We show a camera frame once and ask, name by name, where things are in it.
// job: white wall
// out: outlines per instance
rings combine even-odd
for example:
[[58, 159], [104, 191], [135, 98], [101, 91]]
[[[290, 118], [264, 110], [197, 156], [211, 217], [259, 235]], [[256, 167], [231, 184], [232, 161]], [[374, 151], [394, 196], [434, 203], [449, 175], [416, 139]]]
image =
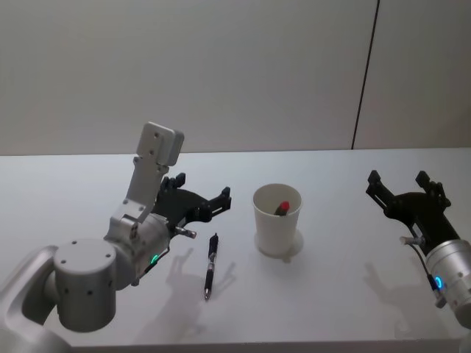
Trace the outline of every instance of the white wall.
[[357, 149], [471, 146], [471, 1], [382, 0]]
[[2, 0], [0, 154], [348, 149], [375, 0]]

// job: table surface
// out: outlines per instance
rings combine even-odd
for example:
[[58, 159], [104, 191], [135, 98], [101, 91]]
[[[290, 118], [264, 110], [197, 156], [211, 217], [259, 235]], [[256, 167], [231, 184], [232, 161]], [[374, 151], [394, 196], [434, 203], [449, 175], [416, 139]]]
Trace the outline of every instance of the table surface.
[[[232, 209], [190, 224], [136, 288], [117, 293], [116, 317], [80, 334], [46, 326], [73, 346], [175, 343], [345, 342], [460, 338], [448, 307], [433, 305], [408, 230], [365, 194], [377, 169], [393, 193], [419, 190], [418, 171], [444, 184], [446, 215], [471, 240], [471, 149], [182, 154], [169, 175], [208, 198], [231, 187]], [[131, 155], [0, 157], [0, 282], [29, 251], [102, 238], [132, 174]], [[254, 246], [252, 195], [281, 182], [303, 197], [301, 251], [265, 257]], [[208, 239], [218, 232], [213, 297], [203, 300]]]

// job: green led light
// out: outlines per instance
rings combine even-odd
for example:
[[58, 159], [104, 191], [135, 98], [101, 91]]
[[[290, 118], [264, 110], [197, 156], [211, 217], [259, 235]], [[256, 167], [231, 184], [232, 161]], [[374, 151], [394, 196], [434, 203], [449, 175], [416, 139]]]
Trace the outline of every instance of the green led light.
[[155, 263], [158, 259], [159, 259], [159, 255], [154, 255], [154, 257], [152, 258], [152, 260], [150, 260], [150, 264]]

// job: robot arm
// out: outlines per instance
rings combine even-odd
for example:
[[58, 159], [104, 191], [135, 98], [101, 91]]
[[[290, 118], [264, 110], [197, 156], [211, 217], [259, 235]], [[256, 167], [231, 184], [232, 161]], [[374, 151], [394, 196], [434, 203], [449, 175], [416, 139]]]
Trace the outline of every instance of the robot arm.
[[69, 345], [42, 327], [57, 305], [61, 324], [90, 332], [110, 323], [116, 291], [139, 279], [169, 251], [184, 226], [209, 222], [230, 209], [230, 189], [210, 201], [180, 189], [185, 174], [163, 178], [176, 163], [183, 134], [153, 123], [144, 126], [126, 198], [110, 219], [103, 240], [72, 240], [31, 254], [0, 291], [0, 341], [5, 352], [68, 352]]
[[432, 290], [438, 294], [437, 307], [448, 303], [463, 327], [471, 329], [471, 245], [460, 239], [443, 212], [451, 205], [440, 182], [430, 181], [424, 171], [417, 184], [424, 193], [394, 195], [381, 182], [377, 171], [368, 178], [366, 193], [383, 208], [388, 218], [403, 222], [413, 238], [404, 244], [418, 245]]

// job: cup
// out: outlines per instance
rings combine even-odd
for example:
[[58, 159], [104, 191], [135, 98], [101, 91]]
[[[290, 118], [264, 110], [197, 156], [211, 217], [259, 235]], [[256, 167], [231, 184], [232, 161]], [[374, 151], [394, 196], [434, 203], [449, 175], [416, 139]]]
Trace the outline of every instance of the cup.
[[[286, 215], [275, 215], [281, 202], [289, 202]], [[286, 254], [293, 246], [302, 198], [295, 188], [284, 184], [268, 184], [253, 195], [255, 210], [255, 243], [262, 253], [270, 256]]]

